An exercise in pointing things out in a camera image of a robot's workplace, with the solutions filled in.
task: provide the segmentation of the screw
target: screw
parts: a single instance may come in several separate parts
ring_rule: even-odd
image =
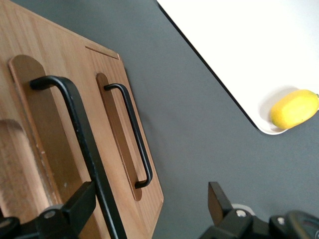
[[[55,215],[55,211],[49,211],[46,214],[44,214],[45,219],[52,218]]]
[[[10,218],[7,218],[3,222],[0,223],[0,228],[5,228],[6,226],[9,226],[12,220]]]
[[[239,216],[240,218],[244,218],[247,216],[247,214],[245,213],[245,211],[243,210],[237,210],[236,211],[237,216]]]
[[[278,221],[278,223],[279,223],[280,225],[284,225],[284,224],[285,224],[285,219],[282,218],[282,217],[278,217],[278,218],[277,218],[277,221]]]

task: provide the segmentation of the lemon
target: lemon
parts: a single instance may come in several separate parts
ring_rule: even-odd
[[[296,90],[279,100],[270,110],[272,123],[278,128],[295,127],[315,115],[318,95],[309,90]]]

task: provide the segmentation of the black metal handle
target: black metal handle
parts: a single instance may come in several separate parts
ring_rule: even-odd
[[[62,93],[91,180],[95,182],[97,198],[110,236],[112,239],[126,239],[120,214],[76,86],[69,79],[56,76],[32,80],[30,86],[33,90],[45,90],[56,86]]]
[[[145,145],[143,142],[143,138],[141,135],[138,121],[136,119],[136,115],[134,113],[134,108],[132,105],[132,101],[131,101],[128,89],[124,85],[118,84],[118,83],[109,84],[109,85],[104,86],[104,90],[106,90],[106,91],[109,91],[113,88],[119,89],[122,93],[125,107],[126,107],[126,110],[128,112],[129,118],[130,118],[131,126],[133,128],[134,137],[135,137],[135,140],[138,144],[139,152],[140,152],[143,166],[144,166],[144,169],[146,172],[146,180],[136,182],[135,188],[143,188],[143,187],[146,187],[147,185],[149,185],[152,178],[153,178],[153,172],[152,172],[151,164],[149,161],[149,157],[148,157],[148,154],[147,154],[146,149],[145,149]]]

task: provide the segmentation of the gray wall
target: gray wall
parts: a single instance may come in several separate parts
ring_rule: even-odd
[[[266,221],[291,209],[319,216],[319,118],[258,131],[154,0],[14,2],[123,58],[164,193],[155,239],[195,239],[212,224],[209,181]]]

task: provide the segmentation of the wood grain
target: wood grain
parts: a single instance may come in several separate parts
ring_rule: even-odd
[[[144,231],[146,233],[145,238],[151,238],[155,229],[156,222],[158,220],[158,216],[160,213],[160,209],[163,204],[163,195],[160,188],[160,183],[154,168],[152,156],[147,144],[146,136],[143,131],[142,123],[138,115],[138,111],[136,108],[136,104],[134,102],[133,94],[131,91],[131,87],[126,76],[125,68],[122,60],[116,60],[111,57],[104,56],[102,54],[98,54],[97,52],[91,51],[87,49],[88,59],[92,63],[92,67],[94,69],[94,73],[98,75],[99,73],[103,73],[109,84],[111,83],[120,83],[127,87],[129,90],[132,104],[134,107],[134,111],[137,117],[137,121],[141,130],[141,135],[145,143],[145,147],[148,153],[148,157],[150,159],[151,167],[153,170],[153,179],[151,183],[142,188],[142,198],[140,201],[135,202],[135,210],[137,210],[137,215],[141,219],[141,223],[143,224]],[[138,146],[134,137],[134,133],[132,130],[132,126],[130,123],[130,119],[128,117],[126,107],[123,101],[123,97],[119,91],[113,90],[111,91],[110,97],[114,100],[116,106],[116,112],[118,115],[118,119],[121,122],[122,131],[124,132],[125,139],[127,145],[129,147],[129,151],[132,157],[132,161],[134,163],[134,168],[138,175],[139,181],[145,180],[145,170],[143,167],[143,163],[141,160],[141,156],[138,150]]]
[[[138,176],[134,168],[131,153],[125,138],[121,121],[120,121],[118,112],[116,110],[116,105],[113,100],[113,96],[111,92],[104,90],[104,86],[109,84],[108,78],[103,73],[99,73],[96,75],[96,80],[99,86],[99,90],[101,93],[101,97],[104,103],[106,113],[108,115],[108,118],[112,127],[112,131],[117,143],[117,147],[121,154],[123,167],[125,169],[132,194],[134,196],[134,199],[136,201],[139,201],[142,198],[142,190],[141,188],[138,188],[138,189],[135,188],[135,183],[138,182]]]
[[[133,95],[130,90],[125,68],[118,54],[25,10],[8,0],[0,1],[0,15],[0,120],[13,120],[21,126],[21,130],[27,138],[25,140],[28,141],[27,144],[30,147],[28,150],[32,152],[28,154],[25,161],[35,165],[34,167],[41,179],[43,190],[49,204],[52,205],[61,202],[62,198],[66,198],[71,192],[67,190],[65,192],[63,191],[63,180],[60,182],[55,181],[56,178],[53,175],[53,168],[55,168],[55,166],[49,162],[47,162],[47,164],[44,163],[46,160],[42,152],[44,151],[44,155],[48,157],[47,154],[49,151],[45,148],[45,143],[42,142],[40,136],[40,143],[43,145],[38,144],[37,146],[36,131],[31,127],[22,100],[17,94],[16,85],[13,83],[7,63],[12,57],[21,54],[28,55],[40,62],[47,75],[66,77],[76,85],[82,98],[128,238],[151,238],[162,207],[163,195],[146,137],[137,114],[137,108],[132,98]],[[123,167],[122,152],[118,150],[117,142],[113,135],[112,127],[96,82],[97,73],[104,73],[110,83],[124,84],[131,94],[134,110],[137,114],[142,137],[153,169],[153,180],[149,186],[142,189],[142,197],[139,201],[134,199],[126,171]],[[77,176],[72,176],[67,173],[62,175],[65,179],[64,182],[68,180],[68,177],[72,179],[68,181],[70,184],[89,181],[90,177],[64,100],[57,89],[51,89],[51,93],[67,139],[67,144],[72,154],[72,164],[77,169]],[[121,102],[121,95],[117,91],[112,91],[112,96],[137,177],[139,181],[145,180],[144,167],[139,156],[124,103]],[[19,174],[16,174],[10,181],[18,180],[18,177]],[[70,189],[75,188],[75,186],[69,184],[67,187],[70,187]],[[0,194],[6,191],[6,189],[6,186],[0,184]],[[18,195],[16,198],[20,198],[19,192],[16,191],[16,193],[16,195]],[[10,216],[9,212],[4,210],[6,205],[3,204],[2,201],[0,201],[0,207],[4,216]],[[43,210],[44,207],[45,205],[42,205],[39,210]],[[25,206],[21,207],[19,213],[23,210],[25,210]],[[97,222],[97,229],[90,231],[100,234],[100,237],[86,236],[82,238],[110,238],[99,206],[97,206],[94,212],[94,219]]]
[[[49,206],[29,141],[13,120],[0,120],[0,205],[4,215],[26,223]]]
[[[82,180],[51,91],[35,91],[29,86],[31,80],[45,76],[45,71],[38,61],[26,55],[13,57],[9,61],[9,67],[36,147],[41,154],[41,163],[51,184],[55,185],[58,203],[65,203],[82,185]],[[92,232],[98,232],[93,218],[88,221],[81,235],[99,237],[99,234]]]

